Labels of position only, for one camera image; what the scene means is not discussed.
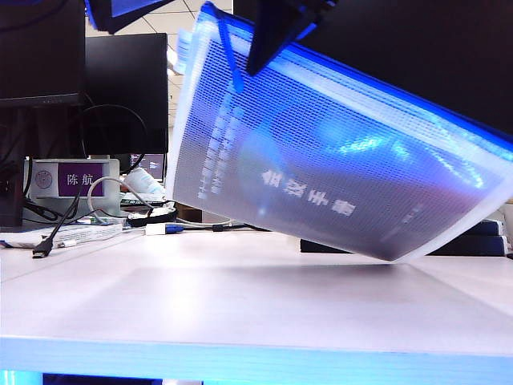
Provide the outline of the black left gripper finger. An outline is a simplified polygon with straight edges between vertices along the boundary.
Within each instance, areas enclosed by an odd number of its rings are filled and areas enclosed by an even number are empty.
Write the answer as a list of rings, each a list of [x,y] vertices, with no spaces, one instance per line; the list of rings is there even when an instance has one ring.
[[[85,0],[84,3],[90,24],[98,31],[114,34],[167,5],[169,0]]]

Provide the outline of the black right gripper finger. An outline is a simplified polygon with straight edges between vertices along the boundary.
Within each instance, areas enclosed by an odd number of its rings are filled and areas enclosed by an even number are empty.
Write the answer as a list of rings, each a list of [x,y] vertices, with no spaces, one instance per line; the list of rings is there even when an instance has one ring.
[[[290,43],[314,30],[336,5],[332,0],[259,1],[246,71],[258,75]]]

